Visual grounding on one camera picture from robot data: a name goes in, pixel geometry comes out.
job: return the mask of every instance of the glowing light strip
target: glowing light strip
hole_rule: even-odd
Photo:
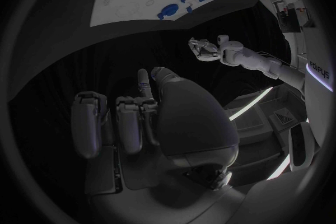
[[[232,120],[236,119],[237,117],[239,117],[242,113],[246,112],[248,109],[250,109],[252,106],[254,106],[257,102],[259,102],[267,93],[269,93],[272,88],[273,87],[268,88],[267,90],[265,90],[262,94],[260,94],[251,103],[249,103],[247,106],[245,106],[244,108],[242,108],[241,110],[239,110],[236,114],[234,114],[231,117],[229,117],[229,119],[232,121]]]
[[[320,80],[317,76],[315,76],[312,71],[310,70],[310,68],[308,67],[308,64],[306,64],[306,69],[307,71],[317,80],[319,81],[324,87],[326,87],[329,91],[333,92],[333,89],[328,86],[327,84],[325,84],[322,80]]]
[[[287,166],[289,164],[290,164],[290,155],[288,154],[288,156],[280,164],[280,166],[278,167],[278,169],[266,180],[270,180],[270,179],[277,178],[278,176],[280,176],[280,174],[282,174],[282,172],[287,168]]]

